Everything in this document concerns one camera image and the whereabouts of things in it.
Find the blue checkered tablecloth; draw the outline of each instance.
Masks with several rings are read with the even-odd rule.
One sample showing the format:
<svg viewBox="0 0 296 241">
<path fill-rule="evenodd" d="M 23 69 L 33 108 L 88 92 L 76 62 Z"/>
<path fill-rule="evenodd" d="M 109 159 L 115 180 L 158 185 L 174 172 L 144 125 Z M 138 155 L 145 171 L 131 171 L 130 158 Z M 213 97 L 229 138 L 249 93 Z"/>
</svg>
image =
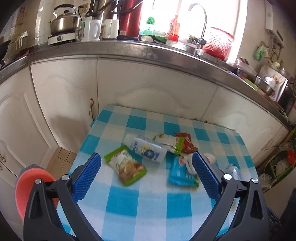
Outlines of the blue checkered tablecloth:
<svg viewBox="0 0 296 241">
<path fill-rule="evenodd" d="M 78 202 L 84 215 L 104 241 L 185 241 L 202 225 L 215 201 L 210 199 L 199 180 L 199 188 L 186 188 L 167 181 L 174 155 L 168 153 L 157 164 L 133 155 L 147 168 L 147 174 L 124 187 L 117 173 L 103 156 L 123 145 L 128 133 L 153 138 L 158 133 L 191 134 L 200 153 L 217 157 L 223 171 L 235 164 L 242 179 L 258 177 L 254 164 L 240 135 L 236 132 L 195 120 L 157 114 L 120 106 L 106 106 L 95 119 L 70 170 L 83 165 L 93 152 L 102 157 L 102 167 L 86 197 Z M 233 219 L 235 200 L 219 235 L 225 233 Z M 58 214 L 65 230 L 75 235 L 59 204 Z"/>
</svg>

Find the kitchen sink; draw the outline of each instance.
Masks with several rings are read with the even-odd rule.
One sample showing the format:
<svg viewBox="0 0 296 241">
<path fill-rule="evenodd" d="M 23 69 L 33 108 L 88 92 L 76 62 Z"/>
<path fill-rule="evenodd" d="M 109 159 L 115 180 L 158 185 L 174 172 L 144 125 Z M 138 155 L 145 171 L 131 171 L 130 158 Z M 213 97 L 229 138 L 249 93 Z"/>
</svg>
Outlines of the kitchen sink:
<svg viewBox="0 0 296 241">
<path fill-rule="evenodd" d="M 171 50 L 175 50 L 175 51 L 180 51 L 180 52 L 183 52 L 183 53 L 189 54 L 189 55 L 193 55 L 194 51 L 195 51 L 195 45 L 191 44 L 191 43 L 175 42 L 175 41 L 171 41 L 171 40 L 167 40 L 166 44 L 154 43 L 152 37 L 144 36 L 144 35 L 139 36 L 139 42 L 144 42 L 144 43 L 149 42 L 149 44 L 152 44 L 152 45 L 157 45 L 157 46 L 161 46 L 163 48 L 167 48 L 167 49 L 171 49 Z M 219 68 L 222 68 L 225 71 L 230 71 L 232 73 L 236 73 L 236 69 L 234 67 L 228 65 L 226 62 L 224 62 L 214 56 L 211 56 L 207 53 L 204 53 L 199 58 L 208 62 L 208 63 L 211 63 Z"/>
</svg>

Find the red snack package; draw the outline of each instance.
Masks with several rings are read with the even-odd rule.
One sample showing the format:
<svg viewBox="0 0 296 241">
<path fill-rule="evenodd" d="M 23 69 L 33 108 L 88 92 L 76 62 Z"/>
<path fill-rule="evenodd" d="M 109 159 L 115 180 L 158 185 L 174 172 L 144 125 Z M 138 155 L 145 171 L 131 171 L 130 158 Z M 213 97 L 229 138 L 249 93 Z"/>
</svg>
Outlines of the red snack package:
<svg viewBox="0 0 296 241">
<path fill-rule="evenodd" d="M 177 137 L 184 137 L 184 144 L 182 146 L 182 152 L 184 153 L 194 153 L 195 148 L 194 145 L 191 142 L 191 136 L 188 133 L 183 132 L 175 132 Z"/>
</svg>

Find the window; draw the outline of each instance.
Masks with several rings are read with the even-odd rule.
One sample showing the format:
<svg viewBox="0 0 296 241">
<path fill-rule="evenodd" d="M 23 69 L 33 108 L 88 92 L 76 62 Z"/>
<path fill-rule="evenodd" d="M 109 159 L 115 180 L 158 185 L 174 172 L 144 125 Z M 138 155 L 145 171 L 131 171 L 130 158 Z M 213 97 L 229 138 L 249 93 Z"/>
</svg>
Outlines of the window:
<svg viewBox="0 0 296 241">
<path fill-rule="evenodd" d="M 220 28 L 230 34 L 234 34 L 238 16 L 240 0 L 145 0 L 142 6 L 142 18 L 140 29 L 145 28 L 149 16 L 155 18 L 154 30 L 167 32 L 169 22 L 175 17 L 178 2 L 181 3 L 178 22 L 180 23 L 179 40 L 188 35 L 200 37 L 204 24 L 204 12 L 198 5 L 189 12 L 188 7 L 192 3 L 201 4 L 207 13 L 207 28 L 205 39 L 210 27 Z"/>
</svg>

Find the white mug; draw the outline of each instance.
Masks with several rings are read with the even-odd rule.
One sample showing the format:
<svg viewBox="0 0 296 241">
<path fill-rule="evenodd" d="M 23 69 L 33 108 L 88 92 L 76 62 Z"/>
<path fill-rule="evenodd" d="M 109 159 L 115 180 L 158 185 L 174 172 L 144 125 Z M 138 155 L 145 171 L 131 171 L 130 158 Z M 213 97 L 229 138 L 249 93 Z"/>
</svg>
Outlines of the white mug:
<svg viewBox="0 0 296 241">
<path fill-rule="evenodd" d="M 103 39 L 117 39 L 119 30 L 119 19 L 105 19 L 103 28 Z"/>
<path fill-rule="evenodd" d="M 82 23 L 81 42 L 99 41 L 101 21 L 98 19 L 85 20 Z"/>
</svg>

